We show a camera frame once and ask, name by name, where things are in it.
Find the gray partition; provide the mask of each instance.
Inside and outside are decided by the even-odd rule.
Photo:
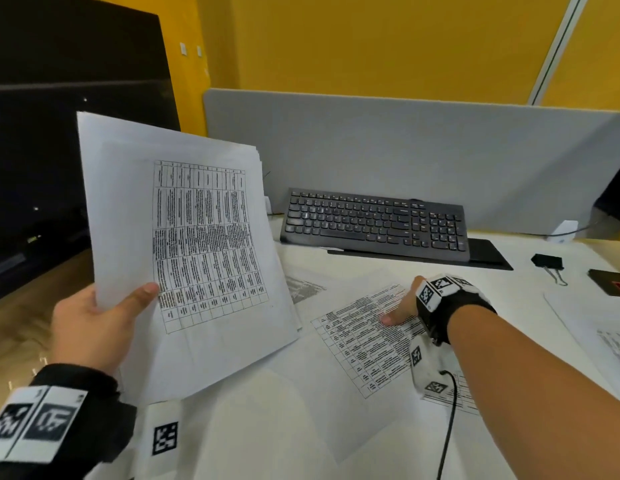
[[[590,220],[620,167],[620,113],[210,89],[212,138],[257,147],[266,195],[288,187],[460,203],[472,229]]]

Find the wooden floor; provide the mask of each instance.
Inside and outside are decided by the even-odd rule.
[[[45,365],[56,302],[92,281],[88,250],[0,299],[0,409],[10,387],[29,384]]]

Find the white metal strip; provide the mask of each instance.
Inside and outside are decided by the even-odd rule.
[[[535,82],[532,92],[530,93],[530,97],[528,98],[529,105],[541,104],[541,101],[546,94],[548,85],[552,80],[554,71],[558,67],[559,62],[561,62],[563,52],[568,46],[572,32],[577,26],[579,17],[581,16],[583,8],[586,6],[587,2],[588,0],[570,0],[570,3],[568,3],[568,8],[563,15],[563,19],[559,25],[559,30],[557,30],[556,35],[554,36],[550,50],[548,50],[548,54],[546,55],[546,60],[541,66],[541,71],[539,72],[537,81]]]

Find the black cable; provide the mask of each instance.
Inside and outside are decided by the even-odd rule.
[[[450,434],[452,434],[452,423],[455,420],[455,411],[457,411],[457,381],[455,381],[454,375],[448,371],[439,371],[442,376],[447,374],[452,378],[452,384],[455,386],[455,398],[452,402],[452,412],[450,412],[450,423],[448,423],[448,434],[446,435],[446,442],[443,443],[443,452],[441,454],[441,462],[439,463],[439,473],[437,474],[437,480],[441,480],[441,474],[443,473],[443,464],[446,461],[446,453],[448,452],[448,443],[450,443]]]
[[[596,222],[593,222],[592,224],[588,224],[587,226],[584,226],[584,227],[582,227],[582,228],[580,228],[580,229],[573,230],[573,231],[571,231],[571,232],[564,232],[564,233],[562,233],[562,234],[532,234],[532,233],[530,233],[530,232],[520,232],[520,234],[523,234],[523,235],[535,235],[535,236],[537,236],[537,237],[561,237],[562,235],[576,234],[576,233],[578,233],[578,232],[581,232],[582,230],[586,230],[586,229],[589,229],[589,228],[594,227],[594,226],[596,226],[596,225],[599,225],[599,224],[601,224],[604,220],[606,220],[608,217],[610,217],[610,214],[606,214],[606,216],[605,216],[605,217],[602,217],[601,219],[599,219],[599,220],[598,220],[598,221],[596,221]]]

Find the wrist-mounted device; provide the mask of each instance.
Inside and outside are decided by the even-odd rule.
[[[134,433],[136,408],[119,402],[101,371],[51,364],[0,412],[0,461],[112,462]]]
[[[452,274],[424,280],[416,291],[417,310],[428,336],[436,346],[448,339],[450,317],[462,306],[478,305],[496,313],[490,301],[472,283]]]

